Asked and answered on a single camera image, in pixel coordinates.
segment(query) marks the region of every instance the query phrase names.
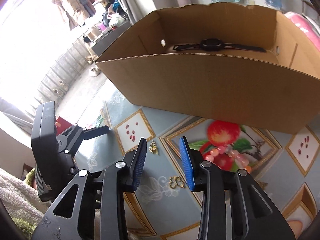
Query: gold frame border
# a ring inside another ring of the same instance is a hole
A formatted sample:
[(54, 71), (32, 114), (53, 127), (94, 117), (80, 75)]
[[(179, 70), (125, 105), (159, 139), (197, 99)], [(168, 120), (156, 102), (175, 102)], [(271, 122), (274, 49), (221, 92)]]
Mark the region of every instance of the gold frame border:
[(167, 136), (164, 138), (164, 140), (167, 142), (167, 144), (169, 144), (169, 146), (172, 148), (172, 150), (174, 150), (174, 152), (176, 153), (176, 155), (180, 158), (180, 152), (179, 150), (175, 147), (175, 145), (171, 142), (171, 139), (176, 137), (177, 135), (184, 133), (185, 131), (190, 130), (191, 128), (197, 126), (198, 124), (204, 122), (205, 120), (207, 120), (207, 118), (200, 118), (199, 120), (187, 125), (186, 127), (174, 132), (173, 134)]
[(200, 222), (196, 222), (195, 224), (193, 224), (191, 226), (179, 229), (177, 231), (174, 231), (174, 232), (171, 232), (171, 233), (168, 233), (168, 234), (165, 234), (165, 235), (161, 235), (160, 237), (161, 237), (162, 240), (167, 240), (167, 237), (175, 236), (175, 235), (184, 233), (184, 232), (189, 231), (189, 230), (191, 230), (191, 229), (193, 229), (193, 228), (195, 228), (195, 227), (197, 227), (199, 225), (200, 225)]
[(279, 149), (283, 149), (283, 146), (278, 142), (278, 140), (274, 137), (274, 135), (269, 130), (265, 130), (265, 131), (274, 140), (276, 147), (278, 147)]
[[(311, 203), (305, 203), (306, 200), (304, 197), (304, 193), (308, 194), (308, 196), (311, 199)], [(308, 185), (303, 183), (303, 185), (299, 188), (299, 190), (294, 194), (294, 196), (289, 200), (287, 205), (282, 210), (282, 215), (285, 219), (287, 219), (299, 206), (301, 206), (306, 213), (310, 216), (311, 220), (313, 220), (317, 215), (317, 205), (316, 200), (311, 193), (311, 190), (309, 189)]]
[(128, 228), (128, 230), (138, 236), (156, 236), (157, 234), (143, 212), (135, 193), (124, 192), (123, 197), (133, 215), (144, 228), (144, 230), (140, 230), (140, 228)]
[(299, 168), (299, 170), (301, 171), (301, 173), (303, 174), (304, 177), (306, 177), (306, 175), (308, 174), (308, 172), (310, 171), (313, 163), (315, 162), (318, 153), (319, 153), (319, 149), (320, 149), (320, 140), (319, 138), (316, 136), (316, 134), (313, 132), (313, 130), (311, 130), (311, 128), (309, 126), (305, 126), (309, 132), (312, 134), (312, 136), (317, 140), (317, 142), (319, 143), (318, 149), (316, 150), (315, 156), (313, 156), (313, 159), (311, 161), (311, 163), (309, 164), (307, 170), (305, 171), (303, 169), (303, 167), (301, 166), (301, 164), (299, 163), (299, 161), (297, 160), (297, 158), (294, 156), (293, 152), (290, 150), (290, 146), (291, 143), (293, 142), (293, 140), (295, 139), (295, 137), (297, 136), (298, 133), (296, 133), (295, 135), (293, 135), (290, 139), (290, 141), (288, 142), (288, 144), (286, 145), (285, 149), (287, 150), (287, 152), (289, 153), (290, 157), (292, 158), (292, 160), (294, 161), (294, 163), (297, 165), (297, 167)]
[[(123, 146), (122, 146), (122, 143), (121, 143), (121, 140), (120, 140), (120, 136), (119, 136), (119, 133), (118, 133), (118, 127), (122, 124), (124, 124), (125, 122), (127, 122), (130, 118), (132, 118), (133, 116), (135, 116), (136, 114), (140, 113), (141, 114), (141, 117), (143, 119), (143, 121), (145, 122), (149, 132), (151, 133), (151, 136), (149, 136), (146, 140), (147, 142), (152, 140), (153, 138), (156, 137), (156, 134), (155, 132), (153, 131), (153, 129), (151, 128), (149, 122), (148, 122), (148, 119), (146, 118), (144, 112), (142, 111), (142, 109), (140, 108), (138, 111), (135, 111), (133, 114), (131, 114), (129, 117), (127, 117), (126, 119), (124, 119), (121, 123), (117, 124), (115, 127), (114, 127), (114, 130), (115, 130), (115, 133), (116, 133), (116, 137), (117, 137), (117, 141), (118, 141), (118, 144), (119, 144), (119, 147), (121, 149), (121, 153), (122, 155), (125, 155), (125, 151), (123, 149)], [(132, 150), (135, 150), (138, 146), (135, 146), (135, 147), (132, 147), (131, 149), (129, 149), (127, 152), (130, 152)]]
[(100, 109), (100, 113), (101, 113), (101, 115), (103, 117), (105, 125), (107, 125), (109, 128), (112, 128), (112, 124), (111, 124), (111, 120), (110, 120), (109, 109), (108, 109), (107, 103), (105, 101), (103, 101), (103, 105), (104, 105), (104, 107), (105, 107), (105, 109), (107, 111), (107, 116), (103, 112), (103, 108)]

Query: cardboard box flap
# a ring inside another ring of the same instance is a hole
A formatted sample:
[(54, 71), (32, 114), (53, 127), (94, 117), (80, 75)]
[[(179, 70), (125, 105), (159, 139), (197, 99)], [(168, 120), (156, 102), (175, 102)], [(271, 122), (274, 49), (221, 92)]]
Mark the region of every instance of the cardboard box flap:
[(236, 3), (192, 4), (158, 10), (171, 44), (195, 43), (208, 38), (272, 49), (276, 11)]
[(275, 29), (276, 11), (261, 6), (214, 3), (165, 8), (151, 12), (126, 30), (98, 62), (165, 53), (175, 44), (208, 38), (272, 50)]
[(275, 43), (279, 55), (292, 51), (288, 67), (320, 79), (320, 52), (299, 27), (277, 11), (277, 31), (282, 34)]
[(320, 109), (318, 79), (263, 61), (162, 54), (99, 68), (131, 103), (177, 113), (296, 133)]
[(157, 11), (149, 13), (141, 20), (127, 29), (120, 37), (118, 37), (98, 58), (98, 62), (113, 60), (124, 57), (134, 57), (141, 55), (148, 55), (146, 46), (144, 46), (139, 35), (145, 36), (146, 34), (161, 32), (160, 26), (157, 29), (154, 23), (159, 19)]

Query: red apple print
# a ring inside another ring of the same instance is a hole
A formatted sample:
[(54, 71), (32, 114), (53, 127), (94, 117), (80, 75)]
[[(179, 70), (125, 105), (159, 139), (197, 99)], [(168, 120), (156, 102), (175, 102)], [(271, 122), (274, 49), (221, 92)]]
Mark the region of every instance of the red apple print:
[(217, 147), (234, 142), (239, 135), (240, 126), (238, 124), (219, 120), (213, 121), (207, 130), (209, 141)]
[(199, 152), (201, 152), (202, 154), (208, 152), (210, 149), (210, 146), (212, 146), (211, 142), (206, 142), (204, 145), (201, 146), (201, 148), (199, 149)]
[(232, 168), (234, 159), (227, 154), (219, 154), (213, 160), (213, 163), (219, 166), (222, 170), (229, 171)]

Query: white flower pattern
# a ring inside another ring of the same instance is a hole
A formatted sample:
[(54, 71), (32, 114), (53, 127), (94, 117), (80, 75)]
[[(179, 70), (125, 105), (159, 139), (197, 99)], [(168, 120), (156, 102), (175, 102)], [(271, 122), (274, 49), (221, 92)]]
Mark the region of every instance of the white flower pattern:
[(170, 181), (168, 181), (164, 176), (161, 176), (158, 179), (149, 177), (149, 181), (150, 186), (140, 185), (137, 189), (143, 194), (142, 202), (144, 203), (160, 200), (162, 199), (163, 195), (166, 195), (167, 197), (177, 197), (179, 194), (180, 188), (170, 188)]
[(87, 158), (87, 164), (88, 164), (88, 170), (92, 171), (93, 166), (98, 166), (97, 161), (95, 160), (95, 157), (97, 156), (97, 153), (92, 153), (90, 157)]
[(117, 92), (110, 100), (112, 106), (115, 104), (121, 103), (125, 99), (124, 95), (121, 92)]

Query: watch strap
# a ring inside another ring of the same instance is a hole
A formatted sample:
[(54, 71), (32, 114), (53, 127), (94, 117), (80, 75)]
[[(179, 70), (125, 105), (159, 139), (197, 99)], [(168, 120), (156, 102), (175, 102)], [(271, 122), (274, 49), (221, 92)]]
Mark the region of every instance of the watch strap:
[(200, 44), (194, 43), (194, 44), (174, 45), (173, 46), (173, 50), (176, 50), (176, 51), (182, 51), (185, 49), (200, 49)]
[(247, 46), (241, 44), (232, 44), (225, 43), (225, 49), (241, 49), (241, 50), (250, 50), (250, 51), (258, 51), (258, 52), (266, 52), (264, 48), (256, 47), (256, 46)]

